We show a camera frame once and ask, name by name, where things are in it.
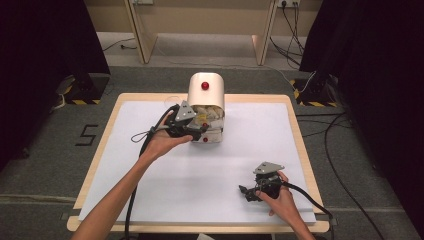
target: person's right arm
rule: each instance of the person's right arm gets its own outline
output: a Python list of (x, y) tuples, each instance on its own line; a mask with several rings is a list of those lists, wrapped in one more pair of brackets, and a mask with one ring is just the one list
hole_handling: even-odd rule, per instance
[[(284, 173), (278, 171), (278, 174), (283, 181), (289, 181)], [(269, 215), (273, 216), (274, 214), (277, 214), (290, 225), (299, 240), (315, 239), (300, 216), (300, 213), (296, 208), (296, 204), (294, 203), (293, 195), (287, 187), (282, 186), (280, 188), (280, 196), (277, 199), (273, 199), (266, 193), (259, 191), (256, 195), (271, 207)]]

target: desk leg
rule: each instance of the desk leg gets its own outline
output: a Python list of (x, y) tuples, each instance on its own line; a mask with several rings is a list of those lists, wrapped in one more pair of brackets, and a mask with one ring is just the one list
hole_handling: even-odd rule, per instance
[(134, 38), (137, 43), (137, 50), (140, 56), (140, 62), (147, 64), (152, 56), (153, 48), (155, 47), (157, 33), (149, 33), (143, 26), (143, 22), (139, 19), (132, 0), (124, 0), (127, 7), (128, 16), (130, 18), (131, 28), (134, 33)]
[(277, 10), (277, 0), (271, 0), (269, 11), (268, 11), (268, 19), (267, 25), (265, 26), (263, 35), (253, 35), (253, 47), (256, 52), (256, 62), (258, 65), (264, 65), (266, 52), (268, 50), (269, 38), (271, 37), (272, 26), (274, 25), (275, 12)]

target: wooden desk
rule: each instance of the wooden desk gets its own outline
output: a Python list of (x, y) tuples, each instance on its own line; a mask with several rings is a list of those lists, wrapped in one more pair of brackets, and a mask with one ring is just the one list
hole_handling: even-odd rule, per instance
[(158, 33), (191, 33), (251, 35), (257, 63), (264, 64), (276, 0), (133, 2), (125, 0), (142, 63), (149, 62)]
[[(120, 95), (116, 105), (112, 111), (109, 122), (106, 126), (102, 139), (100, 140), (96, 154), (93, 158), (93, 162), (89, 168), (86, 179), (81, 188), (80, 194), (78, 195), (77, 201), (74, 205), (74, 210), (78, 211), (83, 207), (87, 193), (90, 189), (93, 181), (94, 174), (99, 164), (101, 155), (105, 149), (108, 137), (114, 126), (115, 119), (118, 115), (121, 105), (126, 101), (163, 101), (164, 99), (178, 96), (180, 99), (186, 99), (187, 94), (175, 94), (175, 93), (125, 93)], [(294, 135), (295, 144), (301, 160), (301, 165), (306, 178), (306, 184), (308, 186), (309, 193), (318, 203), (322, 204), (321, 196), (318, 191), (318, 186), (315, 181), (315, 177), (309, 162), (309, 158), (303, 143), (303, 139), (300, 133), (299, 126), (294, 114), (293, 107), (291, 105), (289, 97), (285, 95), (246, 95), (246, 94), (227, 94), (225, 95), (225, 102), (264, 102), (264, 103), (285, 103), (289, 112), (289, 121), (292, 126), (292, 132)], [(315, 213), (322, 213), (319, 209), (314, 208)], [(71, 216), (68, 220), (67, 227), (70, 231), (75, 231), (80, 224), (78, 216)], [(314, 224), (308, 225), (312, 232), (326, 232), (329, 229), (329, 223), (327, 221), (317, 221)], [(123, 232), (124, 224), (116, 224), (113, 226), (112, 231)], [(131, 232), (157, 232), (157, 233), (285, 233), (292, 232), (289, 226), (271, 226), (271, 225), (201, 225), (195, 226), (187, 224), (134, 224), (130, 225)]]

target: wall socket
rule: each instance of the wall socket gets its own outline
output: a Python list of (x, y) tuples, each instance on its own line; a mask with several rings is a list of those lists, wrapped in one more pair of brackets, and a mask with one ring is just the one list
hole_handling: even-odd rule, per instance
[(282, 8), (283, 7), (283, 1), (286, 1), (286, 8), (294, 8), (295, 7), (295, 3), (297, 3), (297, 6), (298, 7), (300, 5), (300, 0), (278, 0), (277, 6), (279, 8)]

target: red knob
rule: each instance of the red knob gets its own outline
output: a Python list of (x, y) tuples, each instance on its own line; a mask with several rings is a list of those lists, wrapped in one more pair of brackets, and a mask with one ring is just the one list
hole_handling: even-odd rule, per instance
[(209, 89), (209, 83), (208, 82), (202, 82), (202, 89), (208, 90)]

